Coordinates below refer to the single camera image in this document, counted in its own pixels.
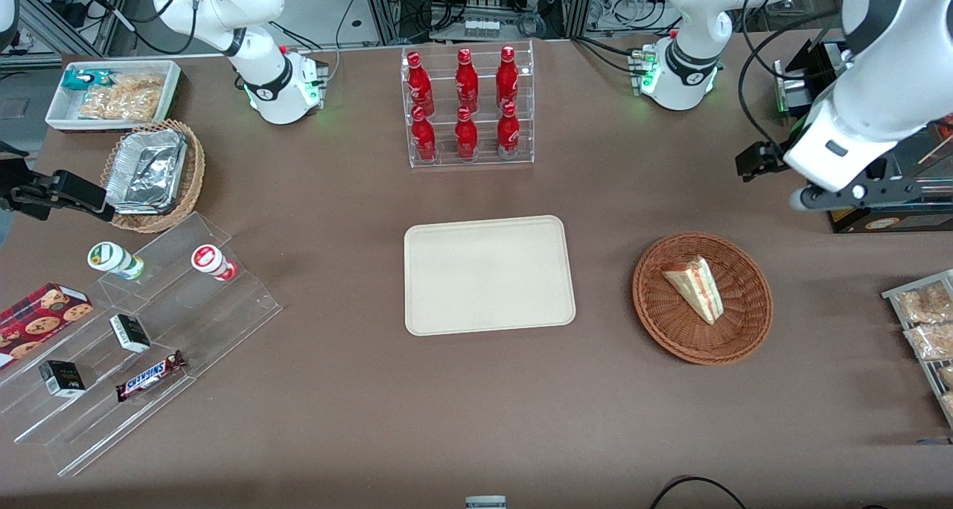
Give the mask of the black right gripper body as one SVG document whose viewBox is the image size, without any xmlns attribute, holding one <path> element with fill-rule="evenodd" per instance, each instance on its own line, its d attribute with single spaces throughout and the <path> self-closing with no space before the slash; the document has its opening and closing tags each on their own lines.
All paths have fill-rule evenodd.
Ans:
<svg viewBox="0 0 953 509">
<path fill-rule="evenodd" d="M 27 166 L 28 153 L 16 147 L 1 143 L 1 204 L 5 211 L 9 208 L 9 193 L 21 191 L 31 196 L 48 197 L 48 176 L 33 171 Z"/>
</svg>

